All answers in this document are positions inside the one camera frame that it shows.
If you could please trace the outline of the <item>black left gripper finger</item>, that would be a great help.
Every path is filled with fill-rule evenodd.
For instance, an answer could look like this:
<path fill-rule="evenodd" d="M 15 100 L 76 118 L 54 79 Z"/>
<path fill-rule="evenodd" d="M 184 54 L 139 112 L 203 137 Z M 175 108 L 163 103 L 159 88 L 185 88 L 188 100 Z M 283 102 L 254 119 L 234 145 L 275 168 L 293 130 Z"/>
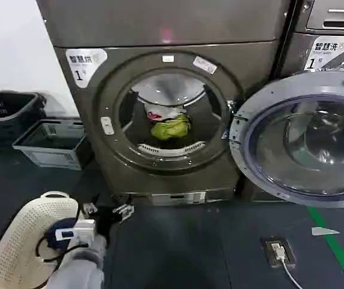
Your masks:
<path fill-rule="evenodd" d="M 96 194 L 95 196 L 91 198 L 90 201 L 84 202 L 82 204 L 83 213 L 85 215 L 94 215 L 97 213 L 98 211 L 97 201 L 99 200 L 99 196 L 100 194 Z"/>
<path fill-rule="evenodd" d="M 134 212 L 135 205 L 132 202 L 132 197 L 129 196 L 122 205 L 112 210 L 112 215 L 115 222 L 122 223 L 129 219 Z"/>

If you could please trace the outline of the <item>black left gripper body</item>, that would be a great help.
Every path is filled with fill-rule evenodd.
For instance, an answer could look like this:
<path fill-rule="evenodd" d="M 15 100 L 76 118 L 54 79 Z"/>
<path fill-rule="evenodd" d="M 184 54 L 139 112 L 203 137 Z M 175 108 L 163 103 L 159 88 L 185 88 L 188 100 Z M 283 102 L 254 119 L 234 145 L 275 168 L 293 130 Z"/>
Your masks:
<path fill-rule="evenodd" d="M 110 241 L 110 232 L 113 225 L 120 222 L 120 214 L 114 208 L 98 207 L 96 217 L 97 233 Z"/>

